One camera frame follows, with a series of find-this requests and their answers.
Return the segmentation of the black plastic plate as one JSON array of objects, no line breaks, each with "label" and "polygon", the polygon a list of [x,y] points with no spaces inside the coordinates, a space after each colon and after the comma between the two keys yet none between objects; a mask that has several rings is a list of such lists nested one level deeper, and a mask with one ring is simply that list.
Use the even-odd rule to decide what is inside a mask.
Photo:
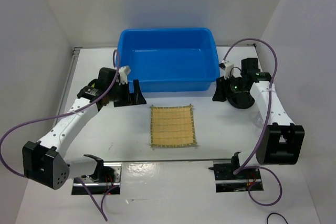
[{"label": "black plastic plate", "polygon": [[255,99],[251,96],[249,91],[240,89],[234,89],[227,96],[227,101],[237,109],[249,109],[255,103]]}]

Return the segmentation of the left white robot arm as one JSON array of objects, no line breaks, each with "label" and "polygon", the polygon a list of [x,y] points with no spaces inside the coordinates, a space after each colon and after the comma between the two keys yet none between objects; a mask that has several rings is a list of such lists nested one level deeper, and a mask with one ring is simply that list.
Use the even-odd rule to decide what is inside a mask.
[{"label": "left white robot arm", "polygon": [[112,102],[114,107],[146,104],[138,80],[133,81],[130,92],[130,72],[129,66],[101,68],[98,77],[79,91],[69,115],[37,142],[24,145],[23,169],[28,179],[54,190],[69,178],[87,176],[93,182],[105,178],[113,181],[115,170],[105,166],[102,158],[85,154],[83,161],[75,162],[65,161],[64,157],[82,128],[108,103]]}]

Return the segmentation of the woven bamboo mat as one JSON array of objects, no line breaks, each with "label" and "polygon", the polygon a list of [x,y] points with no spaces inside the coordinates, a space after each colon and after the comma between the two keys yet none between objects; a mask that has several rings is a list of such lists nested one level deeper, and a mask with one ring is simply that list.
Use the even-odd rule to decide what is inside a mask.
[{"label": "woven bamboo mat", "polygon": [[187,148],[197,145],[193,105],[150,106],[150,146],[152,148]]}]

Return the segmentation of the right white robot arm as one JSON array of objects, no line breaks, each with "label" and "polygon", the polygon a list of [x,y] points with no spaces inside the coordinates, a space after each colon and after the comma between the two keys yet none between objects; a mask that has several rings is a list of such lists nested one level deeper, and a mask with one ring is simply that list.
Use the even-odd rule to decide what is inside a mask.
[{"label": "right white robot arm", "polygon": [[236,152],[230,165],[231,175],[242,178],[248,167],[294,165],[297,163],[305,136],[303,126],[296,125],[283,108],[271,83],[271,74],[262,72],[256,58],[241,61],[240,76],[234,77],[234,64],[222,61],[224,75],[216,80],[213,101],[227,101],[237,109],[256,105],[264,123],[252,151]]}]

